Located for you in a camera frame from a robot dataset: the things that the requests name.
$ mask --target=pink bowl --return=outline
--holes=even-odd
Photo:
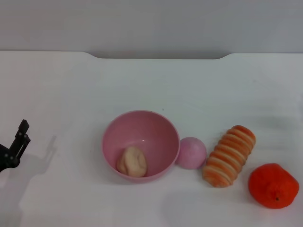
[[[147,160],[145,177],[130,177],[117,171],[116,162],[128,146],[140,148]],[[123,178],[144,183],[164,175],[175,163],[180,149],[179,134],[165,117],[151,111],[131,111],[114,119],[102,141],[105,160]]]

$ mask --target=white tabletop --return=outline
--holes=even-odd
[[[101,155],[105,127],[137,109],[168,117],[208,153],[226,129],[257,144],[233,186],[210,187],[175,166],[131,184]],[[219,60],[113,60],[82,52],[0,52],[0,143],[22,119],[31,143],[0,173],[1,227],[302,226],[303,193],[282,210],[259,206],[248,176],[277,162],[303,183],[303,54],[232,54]]]

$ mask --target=pink ball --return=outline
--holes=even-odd
[[[206,147],[201,140],[194,137],[186,137],[181,140],[176,164],[185,169],[198,169],[205,159]]]

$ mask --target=orange striped object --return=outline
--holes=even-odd
[[[229,129],[215,146],[202,169],[203,178],[213,187],[232,185],[256,143],[255,135],[236,125]]]

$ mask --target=dough ball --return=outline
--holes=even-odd
[[[147,172],[147,163],[143,152],[137,147],[128,147],[117,161],[119,172],[133,177],[143,177]]]

